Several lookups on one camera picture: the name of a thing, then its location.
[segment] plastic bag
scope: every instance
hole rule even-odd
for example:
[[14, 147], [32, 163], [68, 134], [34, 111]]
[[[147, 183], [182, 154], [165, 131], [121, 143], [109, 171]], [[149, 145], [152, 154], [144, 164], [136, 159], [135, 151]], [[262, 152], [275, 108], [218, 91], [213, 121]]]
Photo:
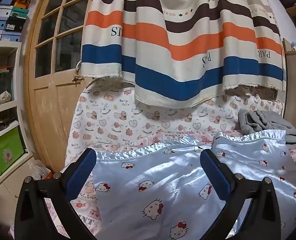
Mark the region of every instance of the plastic bag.
[[32, 177], [33, 179], [45, 179], [51, 171], [45, 167], [45, 165], [40, 160], [35, 160], [31, 158], [28, 161], [28, 165], [32, 170]]
[[0, 94], [0, 105], [6, 102], [9, 102], [11, 100], [11, 95], [5, 91], [2, 94]]

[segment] orange stripe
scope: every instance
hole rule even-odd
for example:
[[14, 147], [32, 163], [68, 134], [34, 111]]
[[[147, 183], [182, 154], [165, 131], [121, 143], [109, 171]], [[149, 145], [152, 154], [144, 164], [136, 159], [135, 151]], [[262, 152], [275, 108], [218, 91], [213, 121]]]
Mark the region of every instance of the orange stripe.
[[88, 13], [86, 26], [87, 25], [96, 25], [103, 29], [111, 25], [122, 25], [122, 12], [113, 11], [108, 15], [104, 15], [98, 11], [91, 11]]
[[169, 44], [166, 30], [150, 23], [124, 24], [122, 36], [164, 47], [171, 52], [171, 57], [177, 61], [207, 53], [210, 49], [221, 48], [224, 46], [224, 38], [226, 37], [235, 37], [241, 41], [251, 41], [256, 43], [258, 49], [273, 50], [281, 55], [281, 46], [274, 40], [266, 37], [256, 38], [253, 30], [236, 26], [230, 22], [224, 23], [223, 30], [219, 33], [200, 35], [190, 43], [181, 46]]

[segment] orange box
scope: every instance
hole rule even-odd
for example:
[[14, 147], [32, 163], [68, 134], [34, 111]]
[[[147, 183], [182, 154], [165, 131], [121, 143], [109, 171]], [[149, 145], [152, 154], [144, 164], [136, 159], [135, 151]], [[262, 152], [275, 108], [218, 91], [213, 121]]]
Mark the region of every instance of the orange box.
[[30, 1], [24, 0], [16, 0], [14, 6], [19, 7], [21, 9], [27, 9], [29, 7]]

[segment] door latch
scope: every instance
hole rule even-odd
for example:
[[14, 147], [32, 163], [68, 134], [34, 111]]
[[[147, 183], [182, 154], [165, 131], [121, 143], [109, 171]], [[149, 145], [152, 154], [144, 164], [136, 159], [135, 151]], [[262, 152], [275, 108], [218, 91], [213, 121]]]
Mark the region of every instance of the door latch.
[[75, 84], [76, 82], [81, 82], [85, 80], [84, 78], [82, 78], [81, 76], [74, 76], [72, 79], [72, 82]]

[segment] light blue satin blanket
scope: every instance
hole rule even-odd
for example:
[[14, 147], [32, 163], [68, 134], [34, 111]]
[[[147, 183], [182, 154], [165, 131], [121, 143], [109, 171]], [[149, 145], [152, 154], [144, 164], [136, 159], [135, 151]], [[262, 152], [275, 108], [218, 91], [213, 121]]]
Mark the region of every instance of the light blue satin blanket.
[[[283, 130], [242, 137], [219, 132], [211, 150], [233, 173], [270, 177], [276, 190], [282, 239], [296, 226], [296, 164]], [[200, 239], [225, 205], [200, 166], [210, 148], [191, 136], [123, 153], [97, 153], [93, 180], [103, 228], [98, 240]], [[246, 200], [229, 236], [240, 228]]]

